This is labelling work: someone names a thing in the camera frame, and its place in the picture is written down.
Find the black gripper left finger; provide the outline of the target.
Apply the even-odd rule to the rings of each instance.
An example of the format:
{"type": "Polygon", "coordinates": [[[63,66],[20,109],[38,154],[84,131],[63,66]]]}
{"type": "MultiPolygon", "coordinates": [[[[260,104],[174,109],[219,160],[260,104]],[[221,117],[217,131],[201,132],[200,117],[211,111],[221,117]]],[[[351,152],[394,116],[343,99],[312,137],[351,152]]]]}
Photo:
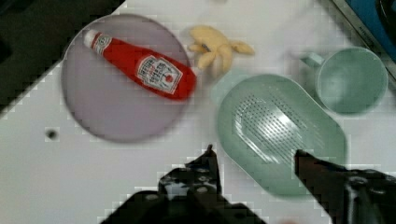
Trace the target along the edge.
{"type": "Polygon", "coordinates": [[[212,188],[217,194],[222,192],[217,154],[211,144],[195,160],[161,177],[158,184],[159,192],[170,201],[176,197],[186,197],[188,190],[195,187],[212,188]]]}

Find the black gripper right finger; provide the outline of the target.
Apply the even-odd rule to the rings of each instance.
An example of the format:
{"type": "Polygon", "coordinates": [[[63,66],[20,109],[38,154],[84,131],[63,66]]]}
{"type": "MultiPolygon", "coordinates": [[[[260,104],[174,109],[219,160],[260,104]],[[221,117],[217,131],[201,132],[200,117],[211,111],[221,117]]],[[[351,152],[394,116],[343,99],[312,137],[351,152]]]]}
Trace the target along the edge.
{"type": "Polygon", "coordinates": [[[294,173],[332,224],[396,224],[395,177],[373,169],[347,169],[299,149],[294,173]]]}

